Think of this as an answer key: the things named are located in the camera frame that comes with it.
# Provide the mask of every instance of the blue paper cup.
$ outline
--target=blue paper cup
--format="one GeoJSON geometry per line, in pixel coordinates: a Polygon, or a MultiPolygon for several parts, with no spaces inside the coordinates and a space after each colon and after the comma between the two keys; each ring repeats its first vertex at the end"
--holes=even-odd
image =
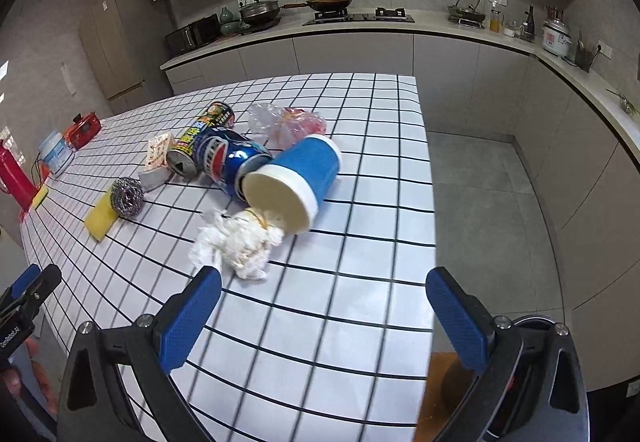
{"type": "Polygon", "coordinates": [[[331,139],[308,135],[247,174],[242,181],[244,197],[251,207],[275,215],[287,233],[307,231],[340,171],[341,158],[331,139]]]}

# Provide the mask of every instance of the yellow sponge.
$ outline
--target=yellow sponge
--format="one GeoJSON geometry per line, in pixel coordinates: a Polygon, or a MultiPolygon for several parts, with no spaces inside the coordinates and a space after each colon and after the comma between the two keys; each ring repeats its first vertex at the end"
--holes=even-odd
{"type": "Polygon", "coordinates": [[[38,206],[42,204],[42,201],[44,200],[44,197],[47,196],[47,193],[49,193],[49,188],[43,184],[36,193],[36,196],[33,197],[33,200],[31,201],[31,207],[37,209],[38,206]]]}
{"type": "Polygon", "coordinates": [[[95,207],[84,217],[84,227],[93,238],[101,242],[117,219],[118,214],[111,207],[111,188],[109,188],[109,191],[102,195],[95,207]]]}

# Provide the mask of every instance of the kitchen counter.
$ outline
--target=kitchen counter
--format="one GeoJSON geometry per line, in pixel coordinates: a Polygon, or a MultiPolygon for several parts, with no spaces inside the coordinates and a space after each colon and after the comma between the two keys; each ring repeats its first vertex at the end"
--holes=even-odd
{"type": "MultiPolygon", "coordinates": [[[[202,213],[241,205],[204,175],[147,193],[97,243],[82,220],[116,177],[134,175],[146,141],[178,135],[213,100],[247,132],[252,101],[315,109],[343,152],[310,232],[272,252],[266,281],[222,267],[223,294],[177,387],[216,440],[412,440],[430,360],[433,310],[424,278],[435,265],[428,145],[414,77],[292,76],[233,83],[103,121],[49,196],[22,224],[28,260],[57,263],[63,282],[47,319],[68,351],[76,328],[130,324],[156,313],[195,273],[188,261],[202,213]]],[[[151,436],[158,427],[133,379],[123,380],[151,436]]]]}
{"type": "MultiPolygon", "coordinates": [[[[353,8],[352,13],[372,13],[371,8],[353,8]]],[[[326,34],[332,32],[354,32],[354,31],[382,31],[399,33],[434,34],[439,36],[449,36],[460,40],[471,40],[482,44],[494,45],[496,47],[507,48],[524,54],[529,54],[539,58],[542,63],[551,68],[558,76],[573,86],[590,104],[602,115],[604,120],[612,127],[628,146],[629,151],[640,163],[640,125],[638,120],[630,117],[622,111],[616,96],[609,93],[607,89],[614,88],[609,85],[595,71],[589,74],[583,72],[578,67],[569,65],[557,56],[543,50],[540,42],[530,44],[520,39],[509,38],[502,33],[489,31],[489,29],[472,29],[447,22],[447,13],[408,10],[414,18],[415,23],[408,22],[347,22],[336,24],[320,24],[303,26],[303,24],[313,18],[311,10],[302,10],[297,14],[286,15],[282,21],[271,29],[245,36],[234,36],[222,38],[210,45],[193,50],[161,65],[162,70],[174,68],[175,66],[197,60],[211,54],[245,47],[247,45],[271,40],[292,38],[301,35],[326,34]]]]}

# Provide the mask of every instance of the blue soda can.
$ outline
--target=blue soda can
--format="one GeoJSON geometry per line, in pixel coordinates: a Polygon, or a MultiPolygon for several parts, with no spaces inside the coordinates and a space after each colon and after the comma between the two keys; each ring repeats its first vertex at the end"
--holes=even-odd
{"type": "Polygon", "coordinates": [[[264,146],[225,127],[207,129],[195,153],[196,162],[220,189],[242,200],[244,176],[273,159],[264,146]]]}

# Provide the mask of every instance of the screw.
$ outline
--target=screw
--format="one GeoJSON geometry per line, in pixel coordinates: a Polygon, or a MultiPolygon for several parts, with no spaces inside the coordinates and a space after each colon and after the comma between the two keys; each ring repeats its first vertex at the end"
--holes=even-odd
{"type": "Polygon", "coordinates": [[[80,325],[80,328],[78,330],[80,330],[81,334],[88,334],[93,328],[94,324],[91,323],[91,321],[85,321],[80,325]]]}
{"type": "Polygon", "coordinates": [[[142,314],[138,319],[136,319],[136,325],[141,328],[148,328],[151,326],[151,323],[154,322],[154,317],[151,314],[142,314]]]}
{"type": "Polygon", "coordinates": [[[564,323],[556,323],[554,325],[554,330],[556,331],[556,334],[558,334],[559,336],[569,335],[569,327],[564,323]]]}
{"type": "Polygon", "coordinates": [[[496,316],[494,318],[495,326],[500,330],[507,330],[511,328],[511,320],[507,316],[496,316]]]}

